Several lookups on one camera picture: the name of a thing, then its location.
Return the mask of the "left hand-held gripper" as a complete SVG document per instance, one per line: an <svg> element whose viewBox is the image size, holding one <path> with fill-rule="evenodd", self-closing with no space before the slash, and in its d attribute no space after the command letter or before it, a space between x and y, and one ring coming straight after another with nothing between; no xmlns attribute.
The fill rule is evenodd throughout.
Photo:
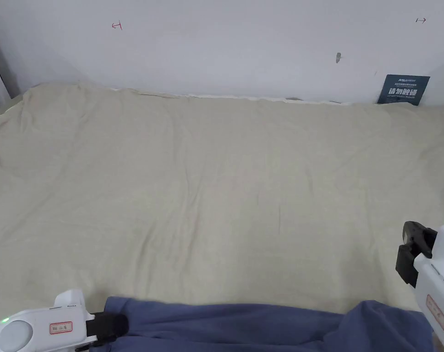
<svg viewBox="0 0 444 352"><path fill-rule="evenodd" d="M94 335L88 335L87 322L92 320ZM114 342L128 331L124 314L90 314L82 290L70 289L59 294L52 307L23 310L0 320L0 352L73 352L93 342Z"/></svg>

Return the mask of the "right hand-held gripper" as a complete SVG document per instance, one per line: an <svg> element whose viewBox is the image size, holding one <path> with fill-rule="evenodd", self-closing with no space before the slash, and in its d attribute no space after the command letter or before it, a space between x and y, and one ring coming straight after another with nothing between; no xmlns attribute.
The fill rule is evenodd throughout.
<svg viewBox="0 0 444 352"><path fill-rule="evenodd" d="M436 231L406 221L402 237L395 270L414 288L419 308L444 347L444 225Z"/></svg>

